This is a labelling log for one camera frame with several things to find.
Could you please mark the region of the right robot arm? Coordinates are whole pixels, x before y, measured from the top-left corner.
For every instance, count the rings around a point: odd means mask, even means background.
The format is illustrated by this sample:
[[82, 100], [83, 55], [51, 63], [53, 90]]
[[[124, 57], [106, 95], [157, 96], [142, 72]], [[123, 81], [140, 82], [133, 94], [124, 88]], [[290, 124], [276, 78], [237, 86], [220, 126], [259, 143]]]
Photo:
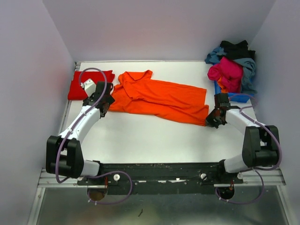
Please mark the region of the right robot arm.
[[282, 162], [278, 128], [255, 120], [244, 112], [244, 108], [231, 105], [227, 93], [216, 94], [214, 101], [206, 125], [218, 128], [231, 124], [244, 135], [241, 153], [220, 161], [222, 168], [215, 173], [217, 181], [225, 184], [233, 178], [233, 173], [277, 169]]

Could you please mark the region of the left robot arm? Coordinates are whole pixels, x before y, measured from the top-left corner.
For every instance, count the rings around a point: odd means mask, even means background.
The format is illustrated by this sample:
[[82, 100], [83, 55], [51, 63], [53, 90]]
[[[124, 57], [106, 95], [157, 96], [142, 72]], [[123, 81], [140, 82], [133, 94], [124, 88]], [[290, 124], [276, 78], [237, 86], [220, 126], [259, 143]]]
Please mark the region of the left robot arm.
[[83, 100], [81, 111], [66, 130], [50, 136], [46, 142], [46, 171], [67, 178], [88, 177], [93, 185], [103, 182], [104, 174], [98, 161], [83, 158], [84, 138], [115, 102], [111, 96], [113, 84], [98, 82], [95, 92]]

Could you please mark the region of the orange t shirt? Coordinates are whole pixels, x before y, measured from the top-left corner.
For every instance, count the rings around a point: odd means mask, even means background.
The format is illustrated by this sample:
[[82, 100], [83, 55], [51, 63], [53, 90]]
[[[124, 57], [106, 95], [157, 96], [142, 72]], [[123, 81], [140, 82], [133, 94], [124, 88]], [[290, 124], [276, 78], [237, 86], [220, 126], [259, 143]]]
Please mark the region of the orange t shirt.
[[112, 92], [110, 111], [154, 115], [179, 123], [205, 126], [206, 89], [152, 79], [153, 72], [124, 72]]

